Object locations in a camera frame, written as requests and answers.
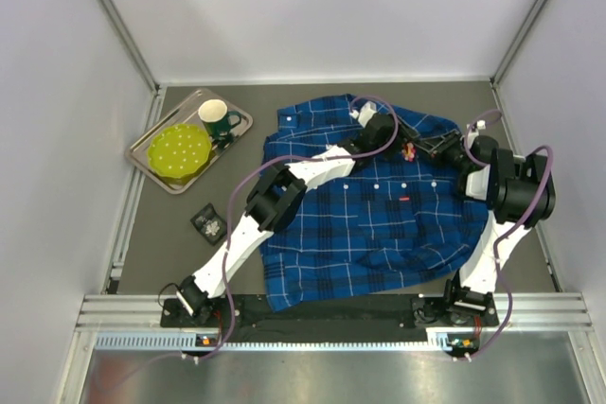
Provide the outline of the pink flower brooch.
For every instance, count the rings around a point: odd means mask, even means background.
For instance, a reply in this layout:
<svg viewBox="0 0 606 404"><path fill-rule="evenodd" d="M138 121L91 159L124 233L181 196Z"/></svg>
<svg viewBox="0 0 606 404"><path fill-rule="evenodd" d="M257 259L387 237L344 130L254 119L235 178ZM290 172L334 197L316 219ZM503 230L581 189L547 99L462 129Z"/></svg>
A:
<svg viewBox="0 0 606 404"><path fill-rule="evenodd" d="M407 142L402 145L402 157L407 162L414 162L417 157L417 150L412 142Z"/></svg>

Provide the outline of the silver maple leaf brooch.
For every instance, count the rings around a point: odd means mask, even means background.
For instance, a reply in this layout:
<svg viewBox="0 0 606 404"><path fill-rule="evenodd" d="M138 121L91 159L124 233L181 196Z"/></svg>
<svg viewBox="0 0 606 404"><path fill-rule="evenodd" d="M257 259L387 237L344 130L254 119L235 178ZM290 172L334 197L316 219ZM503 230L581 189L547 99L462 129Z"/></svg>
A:
<svg viewBox="0 0 606 404"><path fill-rule="evenodd" d="M207 237L217 237L221 231L222 225L216 220L213 220L205 224L203 233Z"/></svg>

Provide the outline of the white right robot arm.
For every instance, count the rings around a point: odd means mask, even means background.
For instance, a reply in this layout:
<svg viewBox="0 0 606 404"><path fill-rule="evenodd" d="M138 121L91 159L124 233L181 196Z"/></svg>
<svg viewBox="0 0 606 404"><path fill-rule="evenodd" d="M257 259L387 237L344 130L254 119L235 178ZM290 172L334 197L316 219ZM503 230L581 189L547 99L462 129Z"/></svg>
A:
<svg viewBox="0 0 606 404"><path fill-rule="evenodd" d="M446 282L442 297L419 298L416 317L426 324L449 319L468 325L480 319L495 325L498 273L518 242L555 208L548 158L538 152L517 156L476 130L418 136L406 149L433 165L455 169L458 194L467 202L483 202L489 211L470 259Z"/></svg>

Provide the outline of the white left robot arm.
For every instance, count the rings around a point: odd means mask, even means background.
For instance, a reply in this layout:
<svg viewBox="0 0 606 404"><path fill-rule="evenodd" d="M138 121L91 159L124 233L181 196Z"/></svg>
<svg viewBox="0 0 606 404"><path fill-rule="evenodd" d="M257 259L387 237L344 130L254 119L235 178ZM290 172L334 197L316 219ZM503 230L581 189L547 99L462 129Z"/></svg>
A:
<svg viewBox="0 0 606 404"><path fill-rule="evenodd" d="M397 153L420 134L394 114L372 114L358 133L311 158L286 155L268 161L246 198L237 224L227 223L224 244L201 269L186 277L176 297L189 316L210 311L210 301L227 293L235 272L262 243L294 220L306 194L364 167L373 156Z"/></svg>

